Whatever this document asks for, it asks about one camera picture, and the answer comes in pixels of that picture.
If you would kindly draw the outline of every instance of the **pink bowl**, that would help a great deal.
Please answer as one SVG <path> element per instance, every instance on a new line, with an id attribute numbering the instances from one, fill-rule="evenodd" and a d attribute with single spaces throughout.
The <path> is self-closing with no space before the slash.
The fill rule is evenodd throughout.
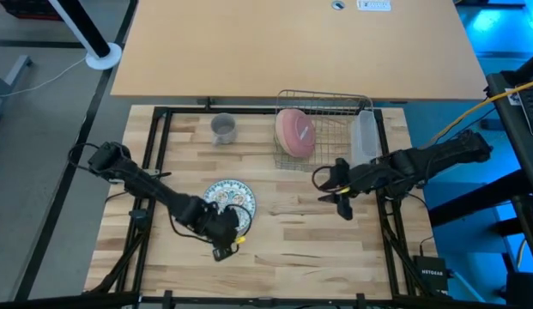
<path id="1" fill-rule="evenodd" d="M 316 129 L 301 110 L 287 108 L 277 114 L 276 136 L 283 150 L 293 157 L 306 158 L 314 152 Z"/>

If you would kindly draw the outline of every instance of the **blue patterned plate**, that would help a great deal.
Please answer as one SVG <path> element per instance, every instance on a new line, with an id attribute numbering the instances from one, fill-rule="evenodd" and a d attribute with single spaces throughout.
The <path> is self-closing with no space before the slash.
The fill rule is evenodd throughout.
<path id="1" fill-rule="evenodd" d="M 207 202 L 217 202 L 220 209 L 226 205 L 237 204 L 249 210 L 254 218 L 257 209 L 257 201 L 251 189 L 238 180 L 226 179 L 211 185 L 203 194 L 203 199 Z M 249 227 L 249 215 L 243 210 L 233 207 L 239 217 L 238 234 L 243 234 Z"/>

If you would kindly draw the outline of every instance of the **wooden desk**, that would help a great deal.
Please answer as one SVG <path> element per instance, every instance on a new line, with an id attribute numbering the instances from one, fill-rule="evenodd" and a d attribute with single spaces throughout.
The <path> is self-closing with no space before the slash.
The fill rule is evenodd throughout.
<path id="1" fill-rule="evenodd" d="M 153 109 L 133 106 L 130 111 L 123 143 L 136 162 L 142 162 Z M 384 109 L 383 114 L 391 150 L 410 147 L 403 110 Z M 177 236 L 167 209 L 158 205 L 143 294 L 161 296 L 170 289 L 176 296 L 191 297 L 354 299 L 356 293 L 364 293 L 368 299 L 389 299 L 375 196 L 352 200 L 354 219 L 345 221 L 335 205 L 317 201 L 322 193 L 313 188 L 310 173 L 275 168 L 274 115 L 235 115 L 238 140 L 219 148 L 210 145 L 213 116 L 173 116 L 163 168 L 173 175 L 163 181 L 176 191 L 199 196 L 219 179 L 244 181 L 257 198 L 251 231 L 237 254 L 217 263 L 210 245 Z M 110 194 L 121 190 L 114 185 Z M 421 191 L 414 194 L 422 196 Z M 86 288 L 95 287 L 121 255 L 132 201 L 124 195 L 107 203 Z M 410 197 L 404 199 L 402 212 L 410 254 L 417 254 L 420 241 L 432 235 L 427 209 Z M 432 241 L 425 243 L 425 252 L 436 254 Z M 396 266 L 400 291 L 405 291 L 398 258 Z"/>
<path id="2" fill-rule="evenodd" d="M 276 97 L 283 89 L 375 100 L 481 100 L 486 82 L 452 0 L 391 12 L 331 0 L 147 0 L 112 94 Z"/>

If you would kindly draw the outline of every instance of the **blue light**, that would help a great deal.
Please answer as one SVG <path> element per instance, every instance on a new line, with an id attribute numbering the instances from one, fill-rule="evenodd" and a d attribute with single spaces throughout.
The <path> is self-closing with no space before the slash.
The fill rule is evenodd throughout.
<path id="1" fill-rule="evenodd" d="M 476 31 L 485 32 L 500 19 L 500 11 L 495 9 L 484 9 L 478 13 L 478 16 L 474 19 L 472 27 Z"/>

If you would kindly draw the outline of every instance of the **ceramic mug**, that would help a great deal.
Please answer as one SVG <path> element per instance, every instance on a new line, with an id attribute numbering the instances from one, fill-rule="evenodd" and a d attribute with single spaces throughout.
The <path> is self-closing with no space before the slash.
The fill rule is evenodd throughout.
<path id="1" fill-rule="evenodd" d="M 229 113 L 220 113 L 211 121 L 213 131 L 213 145 L 229 144 L 238 135 L 235 129 L 235 118 Z"/>

